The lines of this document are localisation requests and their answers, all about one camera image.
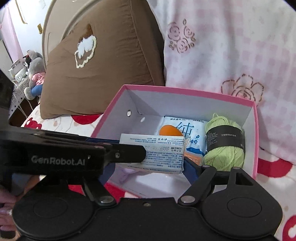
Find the storage box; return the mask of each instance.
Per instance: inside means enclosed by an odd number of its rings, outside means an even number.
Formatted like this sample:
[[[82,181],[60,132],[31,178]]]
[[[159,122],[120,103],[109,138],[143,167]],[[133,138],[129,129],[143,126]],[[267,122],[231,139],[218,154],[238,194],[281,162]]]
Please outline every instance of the storage box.
[[[258,118],[255,102],[218,93],[180,88],[124,85],[92,137],[119,140],[122,133],[155,135],[164,116],[209,121],[213,114],[237,122],[245,133],[243,169],[253,178],[258,164]],[[122,182],[116,167],[109,182],[140,197],[179,198],[190,186],[183,174],[136,172]]]

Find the pink curtain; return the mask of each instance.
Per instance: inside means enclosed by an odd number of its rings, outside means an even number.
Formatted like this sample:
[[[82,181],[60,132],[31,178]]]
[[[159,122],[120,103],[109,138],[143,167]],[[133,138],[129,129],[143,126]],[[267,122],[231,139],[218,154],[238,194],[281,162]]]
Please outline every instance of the pink curtain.
[[[22,49],[20,48],[20,43],[18,42],[17,35],[15,33],[8,5],[6,4],[4,8],[3,21],[0,23],[0,30],[11,60],[15,62],[23,57]]]

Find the black yarn label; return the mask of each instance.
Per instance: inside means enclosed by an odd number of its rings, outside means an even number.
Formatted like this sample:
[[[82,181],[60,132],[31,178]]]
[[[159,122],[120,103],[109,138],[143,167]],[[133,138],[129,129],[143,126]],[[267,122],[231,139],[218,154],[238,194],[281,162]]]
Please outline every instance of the black yarn label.
[[[245,141],[242,131],[234,126],[216,126],[207,132],[207,151],[217,147],[234,146],[245,152]]]

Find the brown pillow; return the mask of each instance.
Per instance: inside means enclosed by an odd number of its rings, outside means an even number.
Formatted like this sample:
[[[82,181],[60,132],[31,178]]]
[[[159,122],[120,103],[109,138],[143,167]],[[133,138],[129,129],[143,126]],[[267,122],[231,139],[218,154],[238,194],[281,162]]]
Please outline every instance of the brown pillow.
[[[98,2],[49,54],[41,117],[103,113],[124,84],[164,86],[155,26],[146,0]]]

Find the plush toy's pink shirt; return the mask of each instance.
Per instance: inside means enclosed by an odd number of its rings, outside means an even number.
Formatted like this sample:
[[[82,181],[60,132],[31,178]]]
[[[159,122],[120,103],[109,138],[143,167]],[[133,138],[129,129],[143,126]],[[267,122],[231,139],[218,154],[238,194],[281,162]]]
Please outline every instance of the plush toy's pink shirt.
[[[45,72],[34,74],[32,77],[32,81],[36,83],[36,85],[42,85],[44,82]]]

